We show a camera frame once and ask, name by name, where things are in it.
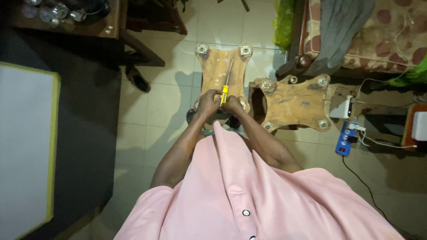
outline person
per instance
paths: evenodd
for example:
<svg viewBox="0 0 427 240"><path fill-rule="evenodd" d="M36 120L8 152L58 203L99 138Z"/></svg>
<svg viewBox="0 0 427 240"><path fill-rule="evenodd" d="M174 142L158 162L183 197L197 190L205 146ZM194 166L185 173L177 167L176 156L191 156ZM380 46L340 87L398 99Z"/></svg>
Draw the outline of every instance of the person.
<svg viewBox="0 0 427 240"><path fill-rule="evenodd" d="M250 147L219 122L214 136L199 140L220 107L218 94L201 97L115 240L403 239L343 180L302 169L235 96L222 108L238 118Z"/></svg>

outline tiled floor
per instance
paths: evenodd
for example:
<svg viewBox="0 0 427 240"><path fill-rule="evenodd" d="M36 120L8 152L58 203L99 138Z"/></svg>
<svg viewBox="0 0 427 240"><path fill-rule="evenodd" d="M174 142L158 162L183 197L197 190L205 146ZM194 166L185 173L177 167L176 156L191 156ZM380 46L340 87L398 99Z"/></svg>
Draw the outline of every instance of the tiled floor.
<svg viewBox="0 0 427 240"><path fill-rule="evenodd" d="M284 56L272 44L273 0L247 0L245 12L240 0L190 0L182 13L188 35L143 31L132 34L144 42L166 63L165 67L138 67L151 83L143 94L123 79L117 136L114 194L91 226L91 239L112 239L132 209L138 196L149 188L151 177L163 155L186 128L185 114L200 93L201 66L194 55L196 42L219 49L233 49L244 42L254 47L245 77L275 79L275 70ZM330 91L326 96L329 103ZM412 96L398 93L362 94L364 101L402 105ZM313 129L279 130L276 137L292 152L304 168L323 167L344 179L371 203L366 187L345 168L335 154L342 121L328 132ZM427 160L397 159L390 154L371 154L355 147L346 163L371 186L379 206L389 219L407 231L427 237Z"/></svg>

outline pink shirt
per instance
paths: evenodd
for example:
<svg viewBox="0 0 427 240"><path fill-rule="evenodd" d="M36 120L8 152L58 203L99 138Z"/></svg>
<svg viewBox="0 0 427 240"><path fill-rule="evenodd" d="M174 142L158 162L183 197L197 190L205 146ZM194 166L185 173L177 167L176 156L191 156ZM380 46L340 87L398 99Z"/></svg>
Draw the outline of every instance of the pink shirt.
<svg viewBox="0 0 427 240"><path fill-rule="evenodd" d="M115 240L403 239L328 171L269 167L236 133L214 130L174 189L141 195Z"/></svg>

